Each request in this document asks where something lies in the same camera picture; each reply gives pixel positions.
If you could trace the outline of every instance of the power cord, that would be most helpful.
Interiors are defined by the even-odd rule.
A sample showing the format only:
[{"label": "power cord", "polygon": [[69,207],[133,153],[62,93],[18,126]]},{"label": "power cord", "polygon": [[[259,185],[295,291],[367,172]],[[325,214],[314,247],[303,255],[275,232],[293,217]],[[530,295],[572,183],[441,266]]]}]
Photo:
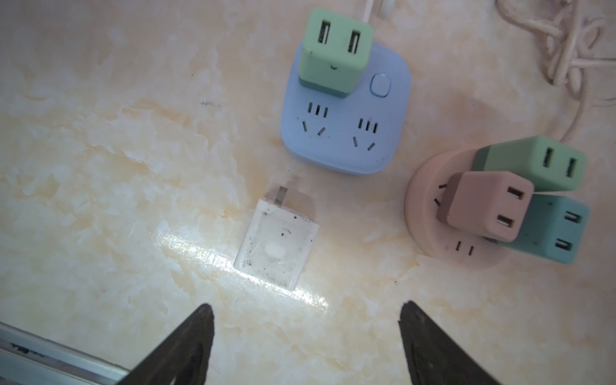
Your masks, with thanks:
[{"label": "power cord", "polygon": [[366,7],[363,9],[363,17],[362,17],[362,21],[364,23],[367,23],[368,20],[370,19],[370,12],[372,12],[372,7],[374,4],[375,4],[375,0],[366,1]]},{"label": "power cord", "polygon": [[[496,0],[496,6],[508,22],[546,35],[546,75],[555,86],[566,85],[571,97],[580,102],[573,123],[561,138],[568,143],[580,129],[582,116],[589,107],[616,105],[616,97],[594,96],[592,68],[616,67],[616,58],[595,58],[595,50],[605,34],[604,17],[584,17],[586,0],[560,0],[562,8],[554,20],[527,15],[510,0]],[[586,37],[596,32],[588,43]]]}]

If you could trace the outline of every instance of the marble countertop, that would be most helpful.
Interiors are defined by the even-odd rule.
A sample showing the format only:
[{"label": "marble countertop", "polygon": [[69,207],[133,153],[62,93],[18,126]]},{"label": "marble countertop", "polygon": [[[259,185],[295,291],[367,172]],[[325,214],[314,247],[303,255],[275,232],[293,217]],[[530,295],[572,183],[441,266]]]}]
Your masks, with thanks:
[{"label": "marble countertop", "polygon": [[[616,3],[591,3],[614,19]],[[279,122],[314,6],[359,17],[363,2],[3,1],[0,320],[132,368],[207,302],[208,384],[399,384],[397,320],[414,300],[503,384],[608,383],[616,108],[591,110],[571,142],[589,166],[569,195],[593,211],[577,260],[461,269],[407,232],[413,171],[446,150],[558,136],[577,104],[491,0],[398,0],[371,19],[413,74],[394,159],[363,177],[312,166],[285,150]],[[614,78],[600,72],[601,94]],[[295,291],[232,265],[280,184],[320,224]]]}]

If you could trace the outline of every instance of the power button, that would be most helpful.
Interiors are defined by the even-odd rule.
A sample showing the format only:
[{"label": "power button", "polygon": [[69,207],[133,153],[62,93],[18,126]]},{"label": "power button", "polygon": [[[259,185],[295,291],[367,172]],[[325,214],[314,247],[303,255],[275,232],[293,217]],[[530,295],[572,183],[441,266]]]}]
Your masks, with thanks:
[{"label": "power button", "polygon": [[389,93],[391,88],[391,80],[382,73],[378,73],[372,77],[372,83],[370,83],[370,92],[374,96],[385,97]]}]

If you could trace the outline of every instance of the electrical socket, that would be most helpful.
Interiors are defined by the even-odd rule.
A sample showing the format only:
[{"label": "electrical socket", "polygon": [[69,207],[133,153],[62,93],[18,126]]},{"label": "electrical socket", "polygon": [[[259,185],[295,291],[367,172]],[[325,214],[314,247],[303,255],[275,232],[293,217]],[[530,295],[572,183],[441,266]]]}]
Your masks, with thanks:
[{"label": "electrical socket", "polygon": [[300,85],[301,52],[300,45],[280,119],[286,148],[300,159],[348,174],[385,168],[394,156],[410,95],[411,74],[404,59],[373,44],[357,86],[341,99]]},{"label": "electrical socket", "polygon": [[511,250],[437,218],[449,178],[470,171],[476,155],[477,149],[471,149],[445,152],[428,159],[415,171],[408,185],[404,210],[411,236],[428,255],[462,267],[485,269],[501,262]]},{"label": "electrical socket", "polygon": [[552,261],[573,262],[588,223],[587,205],[567,197],[534,194],[520,234],[499,245]]},{"label": "electrical socket", "polygon": [[586,169],[586,155],[543,135],[480,148],[473,171],[511,171],[535,185],[535,191],[578,188]]}]

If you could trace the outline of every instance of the blue power strip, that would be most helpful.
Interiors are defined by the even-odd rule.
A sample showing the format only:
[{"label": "blue power strip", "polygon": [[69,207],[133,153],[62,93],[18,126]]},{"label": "blue power strip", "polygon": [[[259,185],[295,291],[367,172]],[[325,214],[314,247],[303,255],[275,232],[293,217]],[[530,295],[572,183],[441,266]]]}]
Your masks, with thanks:
[{"label": "blue power strip", "polygon": [[407,112],[411,72],[396,52],[373,44],[357,86],[339,98],[299,83],[301,44],[286,87],[280,132],[296,157],[348,174],[373,174],[394,156]]}]

